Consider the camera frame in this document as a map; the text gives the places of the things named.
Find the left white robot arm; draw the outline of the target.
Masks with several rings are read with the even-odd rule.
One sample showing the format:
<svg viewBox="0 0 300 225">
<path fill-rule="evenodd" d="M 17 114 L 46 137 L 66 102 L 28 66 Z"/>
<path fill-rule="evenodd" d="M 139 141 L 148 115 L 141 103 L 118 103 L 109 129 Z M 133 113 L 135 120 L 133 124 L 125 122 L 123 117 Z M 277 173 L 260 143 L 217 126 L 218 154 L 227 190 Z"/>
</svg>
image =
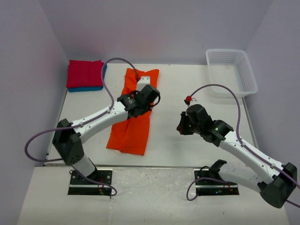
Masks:
<svg viewBox="0 0 300 225">
<path fill-rule="evenodd" d="M 66 165 L 90 179 L 96 175 L 96 167 L 85 155 L 83 144 L 107 127 L 150 112 L 155 100 L 160 101 L 160 92 L 147 84 L 141 90 L 121 95 L 110 106 L 88 117 L 72 122 L 63 119 L 57 125 L 52 144 Z"/>
</svg>

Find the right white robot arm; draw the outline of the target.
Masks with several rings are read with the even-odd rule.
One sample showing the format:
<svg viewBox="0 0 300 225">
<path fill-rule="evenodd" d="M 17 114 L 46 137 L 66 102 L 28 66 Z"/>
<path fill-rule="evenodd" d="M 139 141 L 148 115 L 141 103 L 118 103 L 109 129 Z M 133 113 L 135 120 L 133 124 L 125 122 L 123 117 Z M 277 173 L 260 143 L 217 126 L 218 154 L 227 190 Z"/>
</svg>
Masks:
<svg viewBox="0 0 300 225">
<path fill-rule="evenodd" d="M 237 132 L 222 120 L 212 120 L 199 104 L 189 106 L 180 114 L 177 131 L 181 135 L 200 135 L 238 158 L 242 165 L 217 160 L 209 167 L 208 179 L 226 185 L 236 183 L 260 194 L 275 208 L 282 208 L 296 188 L 297 168 L 292 163 L 276 161 L 238 138 Z"/>
</svg>

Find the orange t shirt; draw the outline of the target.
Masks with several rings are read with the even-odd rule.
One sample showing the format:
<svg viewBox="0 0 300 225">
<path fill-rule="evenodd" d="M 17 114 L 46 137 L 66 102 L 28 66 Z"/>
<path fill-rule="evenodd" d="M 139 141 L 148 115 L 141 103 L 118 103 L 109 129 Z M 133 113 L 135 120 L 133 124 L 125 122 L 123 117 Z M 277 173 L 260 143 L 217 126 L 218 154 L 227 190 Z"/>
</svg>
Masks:
<svg viewBox="0 0 300 225">
<path fill-rule="evenodd" d="M 155 88 L 158 85 L 159 69 L 150 71 L 137 70 L 139 77 L 149 76 L 150 84 Z M 137 81 L 135 72 L 127 68 L 125 74 L 124 87 L 121 94 L 129 94 L 136 90 Z M 106 147 L 112 150 L 119 150 L 122 153 L 144 155 L 150 132 L 150 115 L 147 112 L 137 118 L 114 124 L 111 129 L 110 137 Z"/>
</svg>

